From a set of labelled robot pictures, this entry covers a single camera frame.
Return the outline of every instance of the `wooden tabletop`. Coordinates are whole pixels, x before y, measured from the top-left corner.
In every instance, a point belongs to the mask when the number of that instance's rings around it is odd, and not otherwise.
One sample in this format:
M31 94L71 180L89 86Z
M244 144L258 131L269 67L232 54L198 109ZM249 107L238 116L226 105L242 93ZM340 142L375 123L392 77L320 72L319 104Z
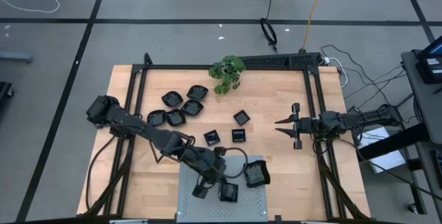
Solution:
M345 113L345 105L338 73L334 67L320 67L320 79L327 110ZM108 95L116 97L123 106L126 99L131 66L114 66ZM131 109L135 108L138 81L135 83ZM291 105L300 103L300 116L309 116L309 107L301 71L244 71L241 86L227 95L216 97L213 88L217 81L207 70L149 69L143 94L141 114L154 110L171 110L161 100L169 91L177 91L184 100L189 88L199 84L209 89L203 99L204 109L175 130L196 137L195 146L206 147L203 134L217 130L223 147L241 147L248 155L261 155L267 161L271 184L266 185L269 220L281 215L283 220L326 220L323 193L320 186L318 162L307 135L301 135L303 148L293 150L293 139L275 131L276 127L291 128L292 124L274 124L291 113ZM319 113L313 77L316 112ZM251 120L244 124L245 143L232 143L231 130L240 128L233 115L245 110ZM171 129L168 124L160 128ZM111 138L108 129L97 131L92 156ZM352 142L349 133L341 136ZM108 183L116 142L99 156L91 176L90 201L93 203ZM364 185L354 148L341 141L334 142L340 183L362 213L369 216ZM235 151L228 155L237 156ZM147 140L136 137L131 175L126 195L124 218L174 218L177 212L178 173L180 165L163 159L156 164ZM329 185L334 216L338 216L335 194ZM112 212L116 212L119 187L114 192ZM81 195L78 213L86 211L85 190Z

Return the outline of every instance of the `power cord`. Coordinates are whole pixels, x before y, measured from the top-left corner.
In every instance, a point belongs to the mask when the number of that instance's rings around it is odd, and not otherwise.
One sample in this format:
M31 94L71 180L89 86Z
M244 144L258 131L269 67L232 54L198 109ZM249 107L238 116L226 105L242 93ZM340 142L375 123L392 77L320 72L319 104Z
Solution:
M421 109L419 108L419 105L417 104L416 97L413 98L413 110L414 110L414 115L416 116L417 121L419 123L422 123L423 122L422 113L421 113Z
M412 118L417 118L417 117L416 117L416 116L411 116L411 117L408 118L407 121L405 121L405 120L402 120L402 121L403 121L404 123L406 123L406 124L409 124L409 123L410 123L410 120L411 120Z
M350 61L352 61L355 65L357 65L357 66L359 66L359 67L361 68L362 74L363 74L367 79L369 79L370 82L371 82L372 84L374 84L374 85L376 86L376 88L382 93L382 95L383 95L385 101L386 101L388 104L390 104L390 102L388 101L387 96L385 96L384 92L382 92L382 90L379 88L379 86L378 86L377 84L374 83L374 80L372 80L372 79L371 79L371 78L365 73L364 68L362 67L362 65L360 65L360 64L357 63L357 62L355 62L355 61L353 60L352 56L351 56L348 52L345 52L345 51L340 50L339 48L335 47L335 45L333 45L333 44L329 44L329 45L325 45L325 46L320 47L320 49L322 50L323 54L324 54L326 57L328 57L328 55L325 54L324 48L327 48L327 47L332 47L332 48L334 48L335 50L337 50L338 52L341 52L341 53L343 53L343 54L346 54L346 55L350 58Z
M368 100L365 100L364 103L362 103L360 106L358 106L358 108L361 108L362 106L364 106L365 104L367 104L367 102L369 102L370 100L372 100L376 95L378 95L379 92L382 92L382 89L384 89L393 79L397 79L397 78L392 78L390 80L387 81L387 83L385 83L380 89L379 91L377 91L373 96L371 96Z
M115 136L113 136L105 145L103 145L103 147L95 154L94 158L90 162L89 170L88 170L88 175L87 175L87 179L86 179L86 209L87 210L90 210L90 205L89 205L89 188L90 188L90 173L92 171L92 167L94 166L94 163L95 163L96 159L98 158L98 156L100 155L100 153L103 150L105 150L105 148L107 148L114 139L115 139Z
M381 77L390 74L391 72L393 72L395 69L397 69L397 68L399 68L399 67L393 68L393 69L390 70L388 73L385 73L385 74L383 74L383 75L377 77L376 79L374 79L374 81L379 80ZM383 83L383 82L388 82L389 80L394 80L394 79L398 79L398 78L401 78L401 77L406 76L406 75L400 75L402 72L403 72L403 71L401 71L401 72L399 73L399 75L395 75L395 76L394 76L393 78L391 78L391 79L383 80L383 81L380 81L380 82L376 82L375 84L377 85L377 84L380 84L380 83ZM356 90L356 91L350 93L349 95L345 96L345 97L344 97L344 100L347 99L348 97L352 96L353 94L355 94L355 93L357 93L357 92L363 90L364 88L366 88L366 87L368 87L368 86L373 86L373 85L374 85L374 84L371 83L371 82L367 84L367 83L365 83L365 82L363 81L363 83L365 84L365 86L362 86L362 87L359 88L358 90Z
M42 13L54 13L56 12L59 8L60 8L60 3L58 2L58 0L54 0L57 3L57 7L54 10L33 10L33 9L26 9L26 8L22 8L19 6L14 6L13 4L9 3L6 0L2 0L3 2L5 2L7 5L9 5L12 8L18 9L18 10L24 10L24 11L28 11L28 12L42 12Z
M343 65L342 65L342 64L340 63L340 61L339 61L338 59L336 59L335 57L324 57L324 62L326 63L326 65L330 64L330 60L335 60L335 61L338 62L339 66L340 66L340 69L342 70L342 72L343 72L343 74L344 74L344 76L345 76L345 83L344 83L342 86L340 86L340 87L343 88L344 86L347 86L347 83L348 83L348 76L347 76L347 74L345 73L345 70L344 70Z
M278 38L276 37L275 30L271 27L271 24L267 21L267 19L269 18L272 1L273 0L269 1L269 7L267 8L267 16L260 20L260 25L261 25L261 30L264 33L265 39L269 42L269 46L272 46L273 50L275 52L278 52L278 49L276 48L276 44L278 43ZM267 30L265 29L265 25L269 29L271 37L270 37L269 33L267 32Z
M309 21L307 22L307 29L305 30L305 36L304 36L304 43L302 44L302 48L299 50L299 53L305 53L305 44L307 44L307 41L309 40L309 31L310 31L310 23L311 23L311 18L313 17L313 14L315 13L315 9L316 6L318 5L318 1L319 0L315 0L315 2L313 3L313 7L311 8L311 12L310 12L310 16L309 16Z

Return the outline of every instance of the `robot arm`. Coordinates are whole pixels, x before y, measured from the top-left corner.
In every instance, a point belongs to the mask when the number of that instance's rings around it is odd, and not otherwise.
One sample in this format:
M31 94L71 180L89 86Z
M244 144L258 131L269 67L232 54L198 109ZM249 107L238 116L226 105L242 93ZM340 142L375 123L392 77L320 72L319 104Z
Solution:
M276 130L295 138L295 143L300 141L300 133L313 134L317 140L333 139L346 131L353 131L355 127L362 129L373 124L397 127L402 122L398 109L387 104L380 106L377 110L356 114L324 111L319 115L319 119L299 118L299 111L300 105L295 103L292 106L293 114L285 120L275 122L275 124L294 123L293 129L276 128ZM295 144L294 148L300 149L299 144Z
M227 183L224 171L226 169L224 147L213 151L204 147L194 147L195 138L179 131L160 130L147 125L143 120L125 111L116 98L99 96L87 110L88 121L96 127L110 127L110 133L118 138L132 138L134 135L146 138L161 153L157 158L152 148L155 161L163 157L183 162L201 175L202 180L193 191L198 198L205 198L208 188L204 184L214 185Z

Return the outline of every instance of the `green leaves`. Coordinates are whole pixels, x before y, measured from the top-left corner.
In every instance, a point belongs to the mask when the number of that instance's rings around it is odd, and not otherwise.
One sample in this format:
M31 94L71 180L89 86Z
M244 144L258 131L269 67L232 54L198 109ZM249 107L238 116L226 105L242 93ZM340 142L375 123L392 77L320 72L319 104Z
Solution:
M244 62L235 55L229 55L216 62L209 69L209 76L221 80L221 84L215 87L216 94L226 94L232 88L237 89L240 86L240 74L246 69Z
M232 88L235 90L235 89L237 89L240 85L241 85L241 82L237 82L237 83L235 83L235 84L232 86Z

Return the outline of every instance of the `metal plate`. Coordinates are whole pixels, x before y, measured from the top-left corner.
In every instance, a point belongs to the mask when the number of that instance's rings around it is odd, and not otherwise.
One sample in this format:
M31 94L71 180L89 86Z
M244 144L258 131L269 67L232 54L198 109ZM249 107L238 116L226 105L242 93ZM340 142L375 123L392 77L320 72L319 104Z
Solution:
M237 174L243 164L242 156L226 156L226 175ZM249 162L262 160L262 156L249 156ZM267 199L265 187L248 188L244 176L228 179L238 185L238 202L221 202L216 184L209 190L205 199L192 196L198 174L187 165L180 165L180 185L178 189L177 222L267 222Z

